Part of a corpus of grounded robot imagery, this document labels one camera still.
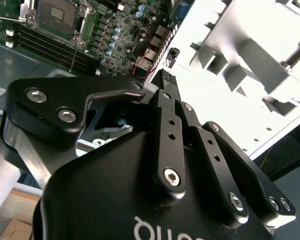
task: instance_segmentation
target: motherboard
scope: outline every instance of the motherboard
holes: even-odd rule
[[[166,0],[0,0],[0,43],[76,75],[146,78],[174,28]]]

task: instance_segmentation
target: cable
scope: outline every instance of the cable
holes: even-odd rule
[[[134,76],[134,75],[136,74],[136,70],[137,70],[137,67],[138,67],[138,63],[139,63],[142,59],[144,59],[144,58],[147,56],[147,54],[150,53],[150,51],[151,51],[152,35],[151,35],[151,30],[150,30],[149,25],[147,25],[147,29],[148,29],[148,34],[149,34],[149,36],[150,36],[149,47],[148,47],[148,50],[146,51],[146,53],[143,54],[142,57],[138,60],[138,62],[135,63],[134,69],[133,69],[133,72],[132,72],[132,76]],[[146,76],[142,76],[142,77],[136,76],[136,77],[139,78],[139,79],[145,79],[145,78],[148,77],[149,74],[150,74],[150,72],[149,72]]]
[[[266,160],[267,160],[267,158],[268,158],[268,155],[269,155],[271,149],[272,149],[272,147],[270,147],[270,149],[268,150],[267,154],[265,155],[265,158],[264,158],[263,162],[262,162],[261,165],[260,165],[260,169],[261,169],[261,168],[263,167],[263,165],[265,164],[265,162],[266,162]]]
[[[0,16],[0,19],[3,19],[3,20],[9,20],[9,21],[13,21],[13,22],[20,22],[20,23],[26,22],[25,20],[14,19],[14,18],[8,18],[8,17],[3,17],[3,16]]]

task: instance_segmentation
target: cardboard box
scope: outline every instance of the cardboard box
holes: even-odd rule
[[[29,240],[32,227],[22,221],[12,219],[0,236],[0,240]]]

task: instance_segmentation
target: blue capacitor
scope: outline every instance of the blue capacitor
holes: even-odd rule
[[[110,57],[111,54],[112,54],[112,51],[111,51],[111,50],[107,50],[107,51],[105,52],[105,55],[107,55],[108,57]]]
[[[113,31],[115,34],[119,34],[121,32],[121,29],[120,27],[116,27]]]
[[[117,40],[118,40],[118,37],[117,37],[116,35],[113,35],[113,36],[111,37],[111,40],[112,40],[112,41],[117,41]]]
[[[110,50],[113,50],[113,49],[115,49],[115,44],[113,43],[113,42],[110,42],[109,43],[109,45],[108,45],[108,48],[110,49]]]
[[[139,19],[139,18],[141,18],[142,17],[142,12],[141,11],[137,11],[136,13],[135,13],[135,16]]]
[[[138,6],[138,9],[140,12],[144,12],[146,10],[146,6],[144,4],[141,4]]]

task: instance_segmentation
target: screw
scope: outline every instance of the screw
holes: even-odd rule
[[[212,127],[218,132],[220,129],[219,129],[219,127],[217,126],[217,125],[215,125],[215,124],[212,124]]]
[[[47,95],[39,90],[29,90],[26,92],[26,96],[28,99],[38,104],[44,103],[48,99]]]
[[[66,123],[73,123],[77,117],[76,114],[68,109],[62,109],[58,112],[59,118]]]
[[[285,209],[287,209],[289,212],[291,212],[291,207],[286,202],[286,200],[284,200],[283,198],[280,198],[280,202],[283,204],[283,206],[285,207]]]
[[[164,170],[164,177],[174,187],[178,186],[180,183],[178,174],[171,168]]]
[[[166,93],[166,92],[163,93],[163,96],[164,96],[166,99],[170,99],[170,98],[171,98],[170,95],[169,95],[168,93]]]
[[[191,107],[188,103],[185,103],[184,106],[185,106],[185,108],[188,109],[189,111],[192,111],[192,107]]]
[[[271,205],[272,205],[277,211],[280,210],[280,207],[279,207],[278,203],[277,203],[272,197],[269,197],[269,201],[270,201]]]
[[[136,82],[132,81],[131,84],[135,89],[141,89],[141,86],[139,84],[137,84]]]
[[[229,199],[232,205],[238,210],[238,211],[243,211],[244,210],[244,205],[242,204],[242,201],[232,192],[229,194]]]

